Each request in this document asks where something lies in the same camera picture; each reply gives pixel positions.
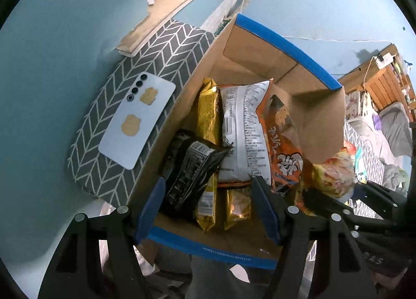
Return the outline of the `orange black corn snack bag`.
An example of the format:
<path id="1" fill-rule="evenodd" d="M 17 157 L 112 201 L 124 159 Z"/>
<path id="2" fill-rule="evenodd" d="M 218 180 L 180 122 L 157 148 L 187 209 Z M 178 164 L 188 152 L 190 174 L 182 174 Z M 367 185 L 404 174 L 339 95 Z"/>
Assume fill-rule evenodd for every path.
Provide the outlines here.
<path id="1" fill-rule="evenodd" d="M 303 154 L 300 138 L 288 108 L 277 95 L 271 95 L 261 114 L 274 193 L 300 181 Z"/>

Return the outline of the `light blue smartphone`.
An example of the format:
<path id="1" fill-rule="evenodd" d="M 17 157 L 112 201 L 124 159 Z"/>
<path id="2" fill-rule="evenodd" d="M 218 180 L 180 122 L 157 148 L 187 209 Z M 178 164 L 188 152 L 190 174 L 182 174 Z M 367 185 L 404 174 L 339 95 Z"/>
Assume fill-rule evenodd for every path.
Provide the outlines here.
<path id="1" fill-rule="evenodd" d="M 107 126 L 99 152 L 132 170 L 175 88 L 161 77 L 139 73 Z"/>

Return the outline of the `wooden headboard shelf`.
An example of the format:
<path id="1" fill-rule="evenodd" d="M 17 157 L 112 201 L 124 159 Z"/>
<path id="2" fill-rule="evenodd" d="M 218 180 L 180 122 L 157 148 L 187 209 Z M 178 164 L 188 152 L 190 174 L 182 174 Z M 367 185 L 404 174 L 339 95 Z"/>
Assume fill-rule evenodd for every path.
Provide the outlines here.
<path id="1" fill-rule="evenodd" d="M 397 47 L 392 43 L 380 53 L 392 54 L 393 63 L 379 70 L 374 56 L 339 78 L 339 82 L 347 93 L 355 90 L 368 92 L 378 110 L 394 102 L 401 102 L 410 121 L 415 121 L 415 90 L 405 68 L 407 62 L 402 59 Z"/>

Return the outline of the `grey pillow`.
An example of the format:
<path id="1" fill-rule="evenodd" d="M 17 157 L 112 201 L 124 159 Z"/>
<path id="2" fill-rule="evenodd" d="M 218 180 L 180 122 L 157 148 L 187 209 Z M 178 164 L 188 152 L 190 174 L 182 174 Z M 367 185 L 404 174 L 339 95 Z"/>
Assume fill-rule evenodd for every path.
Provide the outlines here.
<path id="1" fill-rule="evenodd" d="M 381 131 L 395 157 L 412 157 L 410 121 L 401 102 L 394 102 L 379 112 Z"/>

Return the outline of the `grey chevron table mat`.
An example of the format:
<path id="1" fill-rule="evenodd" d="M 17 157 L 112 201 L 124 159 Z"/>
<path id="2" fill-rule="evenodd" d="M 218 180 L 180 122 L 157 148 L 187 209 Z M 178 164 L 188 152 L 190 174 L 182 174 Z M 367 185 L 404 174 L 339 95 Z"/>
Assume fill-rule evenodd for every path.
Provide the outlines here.
<path id="1" fill-rule="evenodd" d="M 91 196 L 126 205 L 180 92 L 213 33 L 168 20 L 110 74 L 84 116 L 67 167 Z"/>

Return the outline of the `orange white snack bag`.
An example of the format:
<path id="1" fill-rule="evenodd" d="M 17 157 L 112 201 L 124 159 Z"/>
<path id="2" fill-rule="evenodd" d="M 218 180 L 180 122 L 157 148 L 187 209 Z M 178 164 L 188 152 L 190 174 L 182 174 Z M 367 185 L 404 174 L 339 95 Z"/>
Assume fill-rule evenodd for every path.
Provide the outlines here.
<path id="1" fill-rule="evenodd" d="M 222 143 L 229 147 L 219 168 L 219 186 L 240 188 L 254 177 L 271 181 L 269 156 L 261 114 L 270 96 L 273 79 L 249 85 L 221 86 Z"/>

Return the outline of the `gold foil snack bag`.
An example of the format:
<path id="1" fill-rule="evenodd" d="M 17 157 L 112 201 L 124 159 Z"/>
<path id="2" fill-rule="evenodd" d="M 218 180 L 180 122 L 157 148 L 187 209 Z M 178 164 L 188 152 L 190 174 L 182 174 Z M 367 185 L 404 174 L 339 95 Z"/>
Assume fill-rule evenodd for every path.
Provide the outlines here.
<path id="1" fill-rule="evenodd" d="M 219 146 L 221 129 L 219 105 L 221 94 L 214 79 L 204 79 L 197 101 L 197 135 Z M 200 228 L 207 233 L 216 224 L 218 173 L 209 178 L 194 212 Z"/>

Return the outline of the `clear noodle snack bag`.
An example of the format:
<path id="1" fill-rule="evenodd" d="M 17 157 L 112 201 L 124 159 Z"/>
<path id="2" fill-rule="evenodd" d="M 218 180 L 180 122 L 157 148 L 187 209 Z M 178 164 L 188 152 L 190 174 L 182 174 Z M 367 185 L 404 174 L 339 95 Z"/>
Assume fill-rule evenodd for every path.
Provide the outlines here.
<path id="1" fill-rule="evenodd" d="M 342 147 L 332 158 L 321 164 L 304 160 L 300 182 L 295 194 L 295 206 L 307 215 L 312 209 L 305 204 L 304 192 L 317 190 L 341 203 L 353 194 L 355 181 L 354 164 L 347 147 Z"/>

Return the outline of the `black snack packet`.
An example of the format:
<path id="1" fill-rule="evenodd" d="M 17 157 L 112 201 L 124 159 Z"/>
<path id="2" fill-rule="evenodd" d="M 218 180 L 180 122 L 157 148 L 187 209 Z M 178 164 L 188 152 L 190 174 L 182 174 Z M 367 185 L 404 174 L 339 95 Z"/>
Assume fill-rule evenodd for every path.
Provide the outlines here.
<path id="1" fill-rule="evenodd" d="M 229 151 L 190 130 L 177 130 L 161 166 L 166 190 L 160 213 L 176 221 L 190 220 L 210 177 Z"/>

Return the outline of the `white power strip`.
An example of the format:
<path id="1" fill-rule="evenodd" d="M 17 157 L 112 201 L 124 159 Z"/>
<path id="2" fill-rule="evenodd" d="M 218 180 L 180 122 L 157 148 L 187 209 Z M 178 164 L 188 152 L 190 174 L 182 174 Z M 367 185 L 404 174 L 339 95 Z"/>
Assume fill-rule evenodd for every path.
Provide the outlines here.
<path id="1" fill-rule="evenodd" d="M 384 55 L 379 53 L 375 56 L 375 62 L 378 69 L 381 70 L 393 63 L 393 55 L 390 53 Z"/>

